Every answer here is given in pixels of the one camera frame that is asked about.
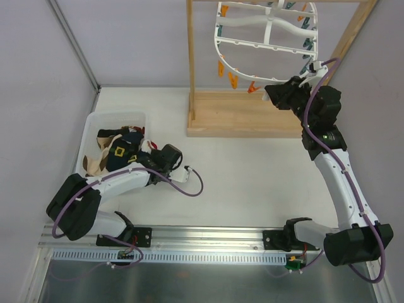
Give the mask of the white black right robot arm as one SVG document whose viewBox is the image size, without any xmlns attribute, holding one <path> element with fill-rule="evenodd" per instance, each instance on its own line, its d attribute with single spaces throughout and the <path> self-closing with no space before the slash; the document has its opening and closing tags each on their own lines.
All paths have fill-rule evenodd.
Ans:
<svg viewBox="0 0 404 303">
<path fill-rule="evenodd" d="M 307 217 L 289 219 L 270 242 L 284 251 L 304 243 L 316 246 L 333 266 L 377 259 L 385 262 L 393 229 L 388 223 L 381 224 L 373 213 L 351 171 L 347 144 L 335 124 L 342 107 L 341 92 L 331 86 L 314 92 L 298 76 L 267 85 L 265 92 L 277 109 L 291 110 L 299 119 L 302 144 L 323 176 L 338 220 L 338 226 L 332 228 Z"/>
</svg>

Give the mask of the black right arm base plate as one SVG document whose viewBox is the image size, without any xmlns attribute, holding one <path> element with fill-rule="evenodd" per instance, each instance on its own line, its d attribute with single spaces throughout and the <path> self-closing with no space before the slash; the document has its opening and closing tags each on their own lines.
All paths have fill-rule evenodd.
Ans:
<svg viewBox="0 0 404 303">
<path fill-rule="evenodd" d="M 262 231 L 265 250 L 291 251 L 318 251 L 315 246 L 296 239 L 294 235 L 286 235 L 283 230 Z"/>
</svg>

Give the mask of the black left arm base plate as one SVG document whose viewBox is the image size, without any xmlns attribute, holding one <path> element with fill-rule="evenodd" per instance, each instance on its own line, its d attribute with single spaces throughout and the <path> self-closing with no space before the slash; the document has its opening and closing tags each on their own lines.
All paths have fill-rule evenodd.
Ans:
<svg viewBox="0 0 404 303">
<path fill-rule="evenodd" d="M 117 238 L 117 240 L 125 242 L 129 245 L 135 245 L 136 247 L 145 248 L 151 246 L 152 241 L 151 227 L 127 227 L 124 232 Z M 96 246 L 98 247 L 125 247 L 128 246 L 113 241 L 103 235 L 99 235 L 96 240 Z"/>
</svg>

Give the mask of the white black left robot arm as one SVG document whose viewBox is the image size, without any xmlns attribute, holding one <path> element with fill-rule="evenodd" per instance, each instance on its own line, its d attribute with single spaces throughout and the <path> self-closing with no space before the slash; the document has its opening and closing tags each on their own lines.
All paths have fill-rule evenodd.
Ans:
<svg viewBox="0 0 404 303">
<path fill-rule="evenodd" d="M 52 236 L 71 241 L 86 235 L 111 237 L 119 246 L 129 244 L 134 226 L 119 211 L 105 212 L 100 206 L 111 199 L 161 181 L 182 162 L 182 152 L 171 144 L 150 153 L 140 151 L 127 166 L 100 177 L 71 174 L 46 209 L 52 219 Z"/>
</svg>

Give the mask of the navy santa sock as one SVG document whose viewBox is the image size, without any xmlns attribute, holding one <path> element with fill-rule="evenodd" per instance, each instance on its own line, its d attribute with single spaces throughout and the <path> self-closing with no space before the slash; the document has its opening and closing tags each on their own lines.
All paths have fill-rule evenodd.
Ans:
<svg viewBox="0 0 404 303">
<path fill-rule="evenodd" d="M 151 140 L 141 140 L 140 142 L 117 140 L 109 149 L 105 168 L 108 172 L 122 169 L 137 162 L 139 157 L 150 155 L 157 148 L 158 146 Z"/>
</svg>

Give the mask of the white plastic clip hanger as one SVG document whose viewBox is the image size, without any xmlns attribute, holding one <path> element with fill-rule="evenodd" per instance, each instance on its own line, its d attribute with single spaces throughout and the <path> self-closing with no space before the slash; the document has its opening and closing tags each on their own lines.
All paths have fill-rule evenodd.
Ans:
<svg viewBox="0 0 404 303">
<path fill-rule="evenodd" d="M 293 9 L 294 3 L 279 1 L 276 4 L 262 6 L 240 2 L 219 2 L 214 31 L 215 49 L 220 58 L 223 55 L 220 46 L 224 43 L 253 47 L 269 51 L 286 52 L 301 55 L 307 62 L 301 69 L 302 74 L 311 61 L 318 60 L 318 11 L 314 3 L 305 3 L 300 11 Z M 245 16 L 242 18 L 229 18 L 226 16 L 229 8 L 240 8 L 250 11 L 260 11 L 260 15 Z M 264 25 L 264 37 L 261 42 L 253 42 L 223 36 L 223 27 L 245 27 L 248 25 Z M 275 28 L 280 28 L 295 38 L 304 39 L 301 48 L 287 47 L 271 43 L 271 34 Z M 246 74 L 231 66 L 226 59 L 223 59 L 225 69 L 236 74 L 239 78 L 247 81 L 267 82 L 269 84 L 280 84 L 283 80 L 277 78 L 265 78 L 253 74 Z"/>
</svg>

